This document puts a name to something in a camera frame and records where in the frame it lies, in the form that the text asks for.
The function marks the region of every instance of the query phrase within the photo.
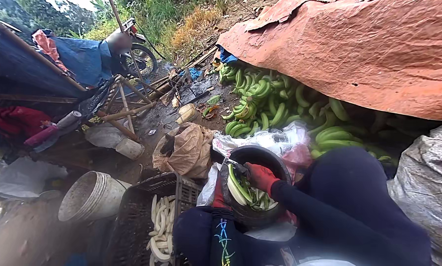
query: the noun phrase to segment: plastic crate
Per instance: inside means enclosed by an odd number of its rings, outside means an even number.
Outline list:
[[[145,248],[151,238],[148,233],[153,231],[150,213],[154,194],[157,194],[157,199],[176,195],[176,222],[181,212],[196,206],[201,189],[193,181],[174,172],[148,178],[127,189],[107,248],[105,265],[148,266],[151,251]],[[186,258],[176,256],[175,266],[186,264]]]

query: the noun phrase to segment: blue tarp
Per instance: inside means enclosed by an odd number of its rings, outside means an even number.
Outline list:
[[[60,60],[83,87],[96,87],[112,77],[111,53],[106,41],[51,37]]]
[[[0,32],[0,76],[28,84],[25,90],[0,88],[0,93],[80,98],[85,92],[71,85],[48,66]]]

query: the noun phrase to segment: tree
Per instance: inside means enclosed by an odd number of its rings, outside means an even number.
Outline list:
[[[57,2],[57,5],[71,23],[72,32],[78,36],[87,33],[94,24],[95,14],[92,11],[81,8],[79,5],[75,5],[69,1],[63,0]]]
[[[37,24],[51,29],[57,36],[65,36],[72,29],[70,19],[45,0],[17,0],[17,2]]]

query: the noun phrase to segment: plastic bucket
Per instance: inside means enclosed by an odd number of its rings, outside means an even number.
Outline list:
[[[131,184],[109,174],[91,171],[80,177],[64,197],[60,221],[93,221],[116,215],[124,192]]]

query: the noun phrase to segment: red glove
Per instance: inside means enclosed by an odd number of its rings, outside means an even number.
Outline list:
[[[224,197],[222,195],[222,190],[221,190],[223,180],[222,178],[219,177],[220,175],[218,175],[218,179],[216,180],[216,187],[214,188],[214,199],[211,206],[213,208],[224,208],[231,211],[232,210],[231,206],[227,205],[224,202]]]
[[[272,184],[279,180],[273,175],[272,171],[264,166],[249,162],[245,163],[244,166],[249,170],[247,180],[250,182],[251,186],[267,192],[269,197],[272,197]]]

